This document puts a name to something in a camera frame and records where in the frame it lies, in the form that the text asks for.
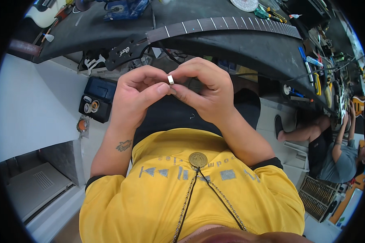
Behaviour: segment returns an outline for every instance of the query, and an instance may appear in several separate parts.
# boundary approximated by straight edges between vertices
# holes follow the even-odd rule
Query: orange guitar
[[[354,103],[355,117],[360,115],[364,117],[365,100],[361,100],[357,96],[354,96],[351,101]]]

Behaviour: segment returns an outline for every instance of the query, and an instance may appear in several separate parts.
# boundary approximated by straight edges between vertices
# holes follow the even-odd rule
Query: workbench
[[[94,3],[85,12],[69,14],[53,27],[52,42],[44,42],[34,63],[40,63],[65,54],[98,48],[118,46],[131,34],[142,34],[153,29],[152,11],[148,6],[138,19],[104,21],[104,3]],[[171,1],[167,5],[153,2],[156,26],[210,17],[240,16],[255,17],[253,12],[244,12],[226,0]],[[277,33],[254,30],[215,30],[196,32],[162,40],[166,48],[178,49],[193,56],[214,56],[248,67],[260,74],[289,80],[307,73],[298,50],[303,46],[300,39]],[[308,77],[284,82],[307,98],[313,99],[318,107],[335,114],[334,102],[331,109],[323,95],[317,96]]]

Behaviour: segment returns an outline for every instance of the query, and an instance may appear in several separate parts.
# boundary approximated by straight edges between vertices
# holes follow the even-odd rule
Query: fingernail
[[[169,93],[172,94],[172,95],[177,95],[177,91],[175,89],[172,89],[172,88],[170,88]]]
[[[166,83],[162,83],[158,88],[157,91],[160,95],[165,95],[169,92],[169,86]]]

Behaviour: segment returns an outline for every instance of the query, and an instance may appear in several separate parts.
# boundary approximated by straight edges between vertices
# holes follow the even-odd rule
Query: white guitar body
[[[54,23],[54,16],[61,7],[65,5],[65,0],[57,0],[51,8],[47,8],[44,12],[39,12],[36,7],[32,6],[24,17],[32,18],[32,20],[41,28],[47,28]]]

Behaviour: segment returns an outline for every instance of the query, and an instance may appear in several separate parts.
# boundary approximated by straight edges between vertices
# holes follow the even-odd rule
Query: ball chain necklace
[[[179,218],[179,221],[177,223],[177,227],[176,227],[175,234],[173,236],[172,243],[176,243],[177,242],[177,239],[178,239],[178,237],[179,237],[179,235],[181,233],[182,224],[183,224],[183,222],[185,220],[186,212],[188,210],[188,206],[189,206],[189,203],[191,201],[191,197],[192,197],[192,193],[193,193],[193,188],[194,188],[194,186],[196,184],[196,180],[197,180],[198,177],[201,177],[201,178],[204,178],[205,179],[205,182],[207,183],[207,185],[212,189],[212,191],[215,192],[215,194],[218,196],[219,200],[223,203],[223,205],[226,207],[226,209],[228,210],[228,212],[233,216],[233,218],[237,222],[239,228],[241,230],[243,230],[243,231],[247,231],[247,229],[246,229],[245,225],[243,224],[242,220],[240,219],[238,213],[235,211],[234,207],[231,205],[231,203],[229,202],[229,200],[227,199],[227,197],[219,190],[219,188],[213,182],[211,182],[209,179],[207,179],[203,175],[203,173],[200,171],[200,168],[207,164],[207,157],[203,153],[195,152],[195,153],[192,153],[189,156],[189,162],[196,168],[195,169],[196,175],[192,178],[191,183],[189,185],[188,192],[187,192],[186,197],[185,197],[185,202],[184,202],[184,205],[183,205],[182,210],[181,210],[180,218]],[[230,208],[224,203],[224,201],[219,196],[219,194],[215,191],[214,188],[224,198],[224,200],[227,202],[227,204],[229,205]]]

